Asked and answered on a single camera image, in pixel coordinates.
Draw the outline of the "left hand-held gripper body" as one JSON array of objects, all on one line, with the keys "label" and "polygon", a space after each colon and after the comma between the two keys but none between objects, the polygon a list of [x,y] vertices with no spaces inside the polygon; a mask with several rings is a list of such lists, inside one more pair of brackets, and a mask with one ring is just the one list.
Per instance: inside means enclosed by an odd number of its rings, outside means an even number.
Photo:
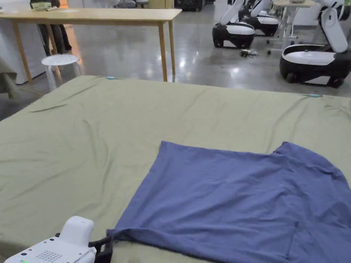
[{"label": "left hand-held gripper body", "polygon": [[5,260],[6,263],[93,263],[97,250],[89,247],[94,222],[69,218],[58,237],[43,240]]}]

